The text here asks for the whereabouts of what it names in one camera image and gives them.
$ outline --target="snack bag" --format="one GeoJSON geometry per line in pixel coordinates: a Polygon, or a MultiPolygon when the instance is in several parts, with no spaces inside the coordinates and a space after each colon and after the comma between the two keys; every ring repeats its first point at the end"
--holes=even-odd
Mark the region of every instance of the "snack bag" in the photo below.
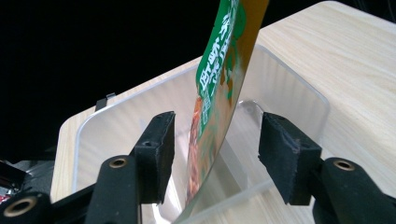
{"type": "Polygon", "coordinates": [[[221,0],[198,66],[187,201],[206,179],[227,133],[268,0],[221,0]]]}

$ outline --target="translucent plastic box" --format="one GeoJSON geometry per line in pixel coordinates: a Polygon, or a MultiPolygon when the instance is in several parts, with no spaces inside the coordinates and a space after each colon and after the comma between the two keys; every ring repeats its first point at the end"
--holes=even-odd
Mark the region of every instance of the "translucent plastic box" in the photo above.
{"type": "MultiPolygon", "coordinates": [[[[144,205],[144,223],[174,221],[184,210],[189,131],[196,99],[197,66],[157,83],[91,115],[79,128],[74,191],[94,183],[102,162],[129,154],[150,120],[176,112],[176,153],[165,203],[144,205]]],[[[256,46],[233,121],[212,171],[203,184],[191,217],[208,209],[233,206],[235,198],[274,188],[258,159],[262,111],[281,115],[317,143],[329,114],[327,100],[262,46],[256,46]]]]}

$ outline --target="plastic container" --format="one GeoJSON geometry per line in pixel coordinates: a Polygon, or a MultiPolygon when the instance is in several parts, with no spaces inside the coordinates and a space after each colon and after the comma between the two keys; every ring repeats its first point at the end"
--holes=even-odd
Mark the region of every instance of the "plastic container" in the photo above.
{"type": "MultiPolygon", "coordinates": [[[[152,117],[173,110],[176,154],[165,203],[144,205],[143,222],[179,217],[185,209],[196,69],[188,68],[91,115],[78,130],[74,191],[95,182],[104,160],[129,154],[152,117]]],[[[274,188],[258,159],[262,111],[288,118],[319,143],[330,110],[319,92],[262,46],[255,46],[239,102],[220,154],[197,194],[198,202],[183,213],[187,223],[206,210],[219,211],[274,188]]]]}

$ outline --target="wooden table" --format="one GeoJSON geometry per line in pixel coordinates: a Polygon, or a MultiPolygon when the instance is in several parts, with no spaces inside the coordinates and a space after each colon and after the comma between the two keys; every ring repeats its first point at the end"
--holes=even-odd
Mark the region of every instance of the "wooden table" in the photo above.
{"type": "MultiPolygon", "coordinates": [[[[396,25],[336,2],[322,2],[260,30],[257,44],[272,51],[330,103],[321,145],[360,164],[396,196],[396,25]]],[[[109,100],[109,104],[198,64],[185,63],[109,100]]],[[[78,127],[94,111],[68,119],[60,130],[52,180],[54,202],[72,193],[78,127]]],[[[197,218],[200,222],[309,223],[310,208],[285,206],[275,190],[197,218]]]]}

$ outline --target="light wood tabletop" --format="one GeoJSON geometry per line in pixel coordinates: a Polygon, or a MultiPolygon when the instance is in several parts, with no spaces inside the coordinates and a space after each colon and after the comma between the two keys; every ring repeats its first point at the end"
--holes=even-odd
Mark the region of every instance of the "light wood tabletop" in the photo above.
{"type": "MultiPolygon", "coordinates": [[[[322,157],[358,163],[384,193],[395,197],[396,25],[328,1],[262,28],[257,44],[328,100],[330,113],[320,140],[322,157]]],[[[197,58],[119,94],[108,104],[148,90],[199,61],[197,58]]],[[[94,107],[89,108],[61,127],[50,195],[53,202],[73,193],[77,131],[93,112],[94,107]]],[[[271,189],[192,221],[312,223],[310,209],[284,205],[271,189]]]]}

